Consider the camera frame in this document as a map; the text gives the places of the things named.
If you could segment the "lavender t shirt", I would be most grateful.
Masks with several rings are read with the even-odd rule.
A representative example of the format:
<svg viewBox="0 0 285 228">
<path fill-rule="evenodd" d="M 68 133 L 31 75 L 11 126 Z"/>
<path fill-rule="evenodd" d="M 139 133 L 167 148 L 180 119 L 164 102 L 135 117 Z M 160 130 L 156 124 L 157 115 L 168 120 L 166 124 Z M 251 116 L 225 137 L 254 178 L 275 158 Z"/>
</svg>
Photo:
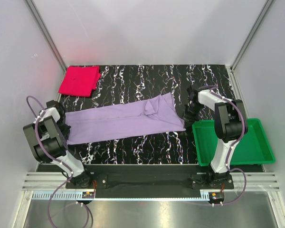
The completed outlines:
<svg viewBox="0 0 285 228">
<path fill-rule="evenodd" d="M 127 104 L 68 112 L 67 144 L 95 143 L 156 133 L 184 131 L 171 93 Z"/>
</svg>

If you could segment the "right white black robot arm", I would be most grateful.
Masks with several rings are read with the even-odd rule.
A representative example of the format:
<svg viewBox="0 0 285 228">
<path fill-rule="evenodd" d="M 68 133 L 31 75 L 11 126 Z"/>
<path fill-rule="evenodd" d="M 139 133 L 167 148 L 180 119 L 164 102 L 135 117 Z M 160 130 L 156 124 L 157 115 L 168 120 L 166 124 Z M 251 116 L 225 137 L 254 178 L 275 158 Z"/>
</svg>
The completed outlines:
<svg viewBox="0 0 285 228">
<path fill-rule="evenodd" d="M 188 103 L 183 113 L 184 127 L 188 129 L 198 121 L 199 112 L 208 107 L 214 112 L 214 131 L 218 138 L 215 155 L 206 174 L 194 184 L 217 188 L 228 182 L 232 170 L 230 162 L 236 146 L 248 132 L 247 117 L 242 100 L 231 100 L 214 92 L 216 86 L 187 88 Z"/>
</svg>

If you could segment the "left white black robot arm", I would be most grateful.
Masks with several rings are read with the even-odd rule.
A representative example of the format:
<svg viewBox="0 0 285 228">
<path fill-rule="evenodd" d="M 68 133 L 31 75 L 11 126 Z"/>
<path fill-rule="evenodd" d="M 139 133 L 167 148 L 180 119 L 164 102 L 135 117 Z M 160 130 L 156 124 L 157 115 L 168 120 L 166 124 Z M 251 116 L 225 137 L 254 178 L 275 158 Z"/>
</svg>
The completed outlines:
<svg viewBox="0 0 285 228">
<path fill-rule="evenodd" d="M 33 123 L 23 127 L 23 132 L 38 162 L 58 166 L 71 184 L 88 188 L 93 184 L 93 176 L 82 161 L 68 151 L 70 128 L 66 124 L 66 113 L 62 104 L 51 100 L 36 115 Z"/>
</svg>

